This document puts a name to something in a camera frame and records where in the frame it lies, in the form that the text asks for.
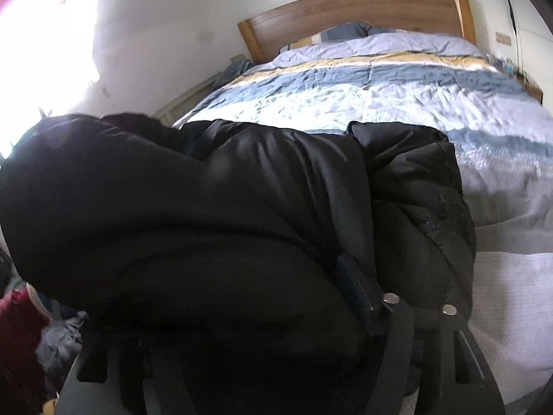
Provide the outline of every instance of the bed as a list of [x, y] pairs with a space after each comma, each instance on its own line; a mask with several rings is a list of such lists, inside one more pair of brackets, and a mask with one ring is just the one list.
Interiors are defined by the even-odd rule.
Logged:
[[[397, 31], [279, 53], [349, 21]], [[175, 126], [222, 118], [338, 133], [357, 120], [445, 132], [476, 226], [469, 323], [516, 411], [553, 372], [553, 118], [485, 61], [469, 0], [300, 0], [239, 29], [259, 65]]]

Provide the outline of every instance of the wall outlet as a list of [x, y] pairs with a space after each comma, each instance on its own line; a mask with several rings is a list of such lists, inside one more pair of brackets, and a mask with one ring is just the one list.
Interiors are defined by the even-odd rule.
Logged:
[[244, 55], [233, 56], [233, 57], [231, 57], [231, 64], [237, 64], [237, 63], [242, 62], [244, 60], [245, 60]]
[[496, 41], [498, 44], [503, 44], [507, 46], [511, 46], [513, 44], [510, 36], [508, 36], [507, 34], [502, 34], [497, 32], [496, 32]]

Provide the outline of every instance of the red clothing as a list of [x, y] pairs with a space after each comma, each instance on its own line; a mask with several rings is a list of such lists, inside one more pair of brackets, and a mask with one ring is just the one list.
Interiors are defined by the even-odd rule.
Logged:
[[45, 394], [45, 388], [35, 350], [47, 322], [27, 289], [14, 290], [0, 300], [0, 361], [21, 388], [37, 397]]

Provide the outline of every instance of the wooden headboard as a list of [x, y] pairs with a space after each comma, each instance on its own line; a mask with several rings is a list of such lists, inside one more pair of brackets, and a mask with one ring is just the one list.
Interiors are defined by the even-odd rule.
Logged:
[[299, 0], [238, 24], [256, 63], [288, 44], [349, 21], [422, 33], [446, 33], [476, 44], [468, 0]]

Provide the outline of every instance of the black coat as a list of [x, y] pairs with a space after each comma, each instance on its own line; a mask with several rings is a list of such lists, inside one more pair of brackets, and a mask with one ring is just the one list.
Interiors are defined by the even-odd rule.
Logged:
[[275, 369], [336, 378], [366, 353], [341, 253], [411, 305], [471, 309], [474, 228], [454, 147], [428, 127], [46, 119], [2, 166], [0, 223], [21, 276], [61, 303]]

